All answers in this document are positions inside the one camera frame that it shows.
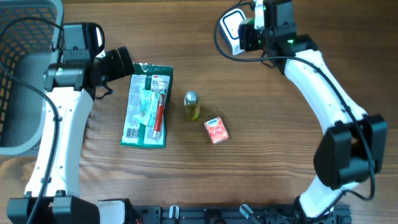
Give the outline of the dark grey mesh basket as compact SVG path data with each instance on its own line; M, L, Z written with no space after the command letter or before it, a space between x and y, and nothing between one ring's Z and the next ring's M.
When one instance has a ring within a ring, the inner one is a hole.
M36 156L46 101L14 81L44 89L48 66L60 60L61 0L1 1L1 155Z

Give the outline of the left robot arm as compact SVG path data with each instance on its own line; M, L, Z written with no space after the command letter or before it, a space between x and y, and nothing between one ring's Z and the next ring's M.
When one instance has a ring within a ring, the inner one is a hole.
M56 25L59 48L44 73L39 95L45 120L39 155L24 196L10 199L13 223L99 223L124 218L126 206L101 210L80 198L79 162L85 126L96 89L134 73L125 47L105 51L102 27L93 22Z

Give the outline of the white barcode scanner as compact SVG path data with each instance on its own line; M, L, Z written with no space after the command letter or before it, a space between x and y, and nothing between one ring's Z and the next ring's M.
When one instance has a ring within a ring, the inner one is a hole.
M243 52L243 49L240 48L238 30L240 23L245 19L246 16L242 10L233 9L228 11L220 20L221 37L234 56Z

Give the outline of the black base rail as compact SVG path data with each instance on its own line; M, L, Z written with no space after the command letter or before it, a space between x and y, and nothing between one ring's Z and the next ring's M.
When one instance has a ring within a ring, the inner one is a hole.
M284 224L284 223L322 223L351 224L349 205L336 205L332 212L321 218L305 218L293 205L268 205L265 207L170 207L128 206L126 223L133 224Z

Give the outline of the green package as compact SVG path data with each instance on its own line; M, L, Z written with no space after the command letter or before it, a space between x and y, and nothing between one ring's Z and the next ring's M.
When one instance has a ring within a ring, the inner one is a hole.
M168 106L172 90L174 67L148 63L135 63L134 67L135 72L131 75L120 145L164 148L167 134L165 109ZM153 139L155 117L161 94L165 95L165 108L160 138Z

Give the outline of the red white tube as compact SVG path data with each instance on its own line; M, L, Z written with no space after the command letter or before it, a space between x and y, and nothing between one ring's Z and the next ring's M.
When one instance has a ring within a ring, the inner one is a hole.
M158 107L157 107L156 117L155 117L154 131L153 131L153 135L152 135L153 139L160 138L160 131L161 131L164 108L165 108L165 95L161 94L160 98L159 98Z

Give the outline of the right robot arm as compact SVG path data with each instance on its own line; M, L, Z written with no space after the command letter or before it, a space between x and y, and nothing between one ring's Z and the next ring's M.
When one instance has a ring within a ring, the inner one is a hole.
M387 123L358 106L312 38L297 33L292 1L254 1L250 7L255 16L239 25L240 47L264 52L302 93L323 131L313 158L316 176L297 200L302 220L315 222L358 184L374 182L382 168Z

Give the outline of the small yellow bottle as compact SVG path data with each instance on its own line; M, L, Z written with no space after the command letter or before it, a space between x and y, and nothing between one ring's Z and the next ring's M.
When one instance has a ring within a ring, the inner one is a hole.
M184 98L185 114L189 120L196 120L200 115L200 102L198 99L198 93L195 91L189 91L186 93Z

